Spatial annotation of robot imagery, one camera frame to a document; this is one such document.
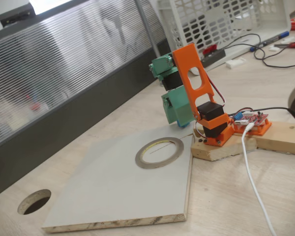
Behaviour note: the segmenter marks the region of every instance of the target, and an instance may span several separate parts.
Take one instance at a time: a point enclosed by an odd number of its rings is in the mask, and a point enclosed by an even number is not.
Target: orange 3d-printed bracket
[[[178,68],[183,85],[185,87],[185,90],[189,99],[189,103],[191,106],[191,111],[193,113],[195,120],[199,124],[203,125],[204,127],[208,129],[214,129],[224,123],[227,123],[229,121],[229,117],[227,114],[222,114],[221,116],[218,116],[211,120],[206,120],[200,115],[198,111],[198,108],[196,105],[196,99],[198,97],[208,94],[210,101],[214,103],[215,101],[213,98],[214,92],[213,92],[212,86],[207,77],[207,73],[201,64],[195,45],[189,44],[183,48],[180,48],[174,51],[173,57],[174,57],[175,64]],[[202,85],[197,89],[192,88],[191,82],[188,77],[188,71],[193,67],[196,67],[198,69],[200,73],[200,78],[202,81]],[[228,125],[228,127],[225,128],[222,131],[222,133],[219,134],[218,137],[207,138],[207,142],[205,144],[222,146],[233,135],[233,133],[234,133],[233,127]]]

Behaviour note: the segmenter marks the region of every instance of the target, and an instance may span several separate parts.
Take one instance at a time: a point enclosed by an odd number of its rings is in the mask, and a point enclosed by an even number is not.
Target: round hole in desk
[[[20,215],[28,215],[41,209],[50,199],[51,191],[42,189],[30,194],[18,207]]]

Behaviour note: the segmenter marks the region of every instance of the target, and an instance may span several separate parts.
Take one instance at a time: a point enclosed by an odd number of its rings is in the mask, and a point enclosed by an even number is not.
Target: white usb cable
[[[252,188],[253,188],[253,190],[254,190],[254,192],[255,192],[255,194],[256,194],[256,197],[257,197],[257,199],[258,199],[258,201],[259,201],[259,204],[260,204],[260,206],[261,206],[261,208],[262,208],[262,211],[264,212],[265,220],[266,220],[267,225],[268,225],[268,227],[269,227],[269,229],[270,229],[270,231],[271,231],[271,234],[272,234],[273,236],[277,236],[276,233],[275,233],[275,231],[274,231],[274,228],[273,228],[273,226],[272,226],[272,224],[271,224],[271,221],[270,221],[270,219],[269,219],[269,216],[267,215],[266,208],[265,208],[265,206],[264,206],[264,204],[263,204],[263,202],[262,202],[262,200],[261,200],[261,198],[260,198],[260,196],[259,196],[259,193],[258,193],[258,191],[257,191],[257,188],[256,188],[256,186],[255,186],[255,183],[254,183],[254,181],[253,181],[253,179],[252,179],[252,177],[251,177],[250,170],[249,170],[248,159],[247,159],[247,151],[246,151],[246,146],[245,146],[245,140],[244,140],[244,139],[245,139],[245,135],[247,134],[247,132],[248,132],[249,130],[251,130],[251,129],[254,127],[254,125],[255,125],[254,123],[249,123],[249,124],[246,126],[245,131],[244,131],[244,133],[242,134],[242,137],[241,137],[241,143],[242,143],[242,149],[243,149],[243,151],[244,151],[244,157],[245,157],[246,169],[247,169],[247,173],[248,173],[248,177],[249,177],[249,180],[250,180],[251,186],[252,186]]]

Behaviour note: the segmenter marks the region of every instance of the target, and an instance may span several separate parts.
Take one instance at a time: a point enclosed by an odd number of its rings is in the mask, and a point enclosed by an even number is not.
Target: tape roll
[[[169,158],[167,158],[164,161],[159,161],[159,162],[146,162],[143,160],[143,155],[144,153],[150,149],[151,147],[153,147],[156,144],[160,144],[160,143],[166,143],[166,142],[170,142],[176,145],[176,151],[173,155],[171,155]],[[173,138],[173,137],[166,137],[166,138],[161,138],[161,139],[156,139],[146,145],[144,145],[137,153],[136,155],[136,164],[144,169],[155,169],[155,168],[159,168],[159,167],[163,167],[166,166],[170,163],[172,163],[173,161],[175,161],[183,152],[183,142],[182,140],[178,139],[178,138]]]

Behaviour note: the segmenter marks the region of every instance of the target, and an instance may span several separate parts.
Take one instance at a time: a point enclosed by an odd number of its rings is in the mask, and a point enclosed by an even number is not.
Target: red circuit board
[[[255,125],[261,125],[264,120],[268,117],[268,114],[255,114],[252,116],[245,116],[245,114],[243,114],[243,117],[241,118],[241,120],[243,119],[247,119],[249,120],[249,122],[254,122]]]

